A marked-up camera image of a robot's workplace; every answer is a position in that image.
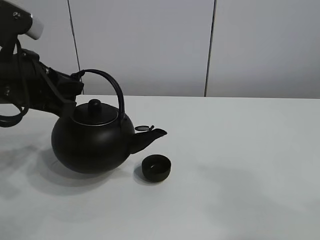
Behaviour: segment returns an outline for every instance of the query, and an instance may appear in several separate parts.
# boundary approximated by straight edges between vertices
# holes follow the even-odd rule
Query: table surface
[[[91,98],[117,104],[77,101]],[[31,110],[0,129],[1,239],[320,239],[319,99],[127,96],[125,104],[135,126],[168,135],[101,176],[57,161],[52,114]],[[162,183],[141,177],[151,154],[172,162]]]

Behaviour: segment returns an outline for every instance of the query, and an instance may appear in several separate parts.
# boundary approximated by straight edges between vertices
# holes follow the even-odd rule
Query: black cable
[[[23,51],[18,39],[16,41],[16,49],[17,49],[17,67],[18,67],[19,75],[22,82],[22,87],[23,87],[23,92],[25,97],[25,104],[23,106],[24,108],[22,109],[22,106],[18,104],[15,99],[11,99],[10,97],[6,97],[6,96],[3,97],[3,99],[7,99],[9,103],[15,105],[20,111],[20,113],[14,116],[0,115],[0,127],[3,127],[3,128],[8,128],[8,127],[17,125],[22,120],[23,116],[27,114],[30,108],[30,96],[29,96],[29,91],[27,86],[27,80],[25,78],[25,75],[23,73],[23,68],[22,68]]]
[[[22,48],[20,41],[17,39],[16,40],[16,51],[17,51],[17,64],[18,64],[18,71],[20,74],[20,78],[22,81],[22,86],[23,86],[23,92],[24,92],[24,100],[25,100],[25,106],[22,110],[22,115],[26,115],[27,112],[29,111],[30,108],[30,95],[29,95],[29,90],[28,90],[28,85],[27,85],[27,80],[25,78],[25,75],[22,70]]]
[[[67,0],[67,3],[68,3],[68,9],[69,9],[71,32],[72,32],[72,36],[73,36],[73,43],[74,43],[74,48],[75,48],[76,61],[77,61],[77,63],[78,63],[78,69],[79,69],[79,71],[80,71],[81,68],[80,68],[80,61],[79,61],[79,54],[78,54],[78,48],[77,48],[77,42],[76,42],[76,35],[75,35],[74,23],[72,22],[72,16],[71,16],[70,1]],[[82,94],[85,95],[85,88],[82,89]]]

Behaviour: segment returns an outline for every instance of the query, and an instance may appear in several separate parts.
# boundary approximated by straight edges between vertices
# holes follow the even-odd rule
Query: cast iron teapot
[[[123,92],[116,80],[106,72],[88,69],[85,72],[105,77],[115,89],[119,109],[98,99],[78,105],[72,116],[60,117],[51,135],[54,154],[67,168],[85,174],[97,174],[121,165],[154,140],[167,134],[162,129],[145,129],[135,133],[125,114]]]

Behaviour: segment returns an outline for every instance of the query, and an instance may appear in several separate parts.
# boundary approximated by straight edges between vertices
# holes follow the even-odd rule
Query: white wall
[[[319,0],[217,0],[208,96],[320,97]]]
[[[64,73],[78,71],[67,0],[10,0],[34,14],[44,24],[38,40],[19,36],[21,46],[40,55],[45,65]]]
[[[125,95],[203,96],[214,0],[70,0],[80,67]],[[114,94],[84,76],[86,94]]]

